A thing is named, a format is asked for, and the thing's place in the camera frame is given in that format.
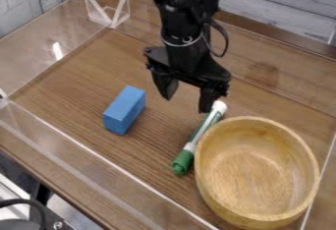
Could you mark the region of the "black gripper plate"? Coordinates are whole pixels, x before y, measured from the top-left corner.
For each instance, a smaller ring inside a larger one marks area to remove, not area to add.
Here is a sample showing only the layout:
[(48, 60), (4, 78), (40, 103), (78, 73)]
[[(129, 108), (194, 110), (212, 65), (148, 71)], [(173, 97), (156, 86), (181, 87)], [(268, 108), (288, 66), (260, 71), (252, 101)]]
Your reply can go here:
[(176, 93), (178, 82), (201, 88), (198, 112), (209, 113), (213, 102), (226, 96), (229, 89), (230, 73), (214, 62), (208, 55), (200, 63), (178, 61), (170, 64), (165, 47), (146, 47), (146, 69), (160, 95), (170, 100)]

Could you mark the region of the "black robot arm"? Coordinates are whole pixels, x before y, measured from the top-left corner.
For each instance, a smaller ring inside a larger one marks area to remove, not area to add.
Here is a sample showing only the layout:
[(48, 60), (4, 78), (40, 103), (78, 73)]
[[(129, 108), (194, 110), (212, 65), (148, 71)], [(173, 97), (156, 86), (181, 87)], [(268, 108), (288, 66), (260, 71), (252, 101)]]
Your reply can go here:
[(144, 50), (146, 69), (161, 96), (169, 99), (184, 82), (200, 89), (198, 111), (208, 113), (226, 95), (229, 72), (216, 63), (224, 51), (210, 48), (210, 29), (226, 34), (212, 19), (218, 0), (153, 0), (158, 9), (164, 45)]

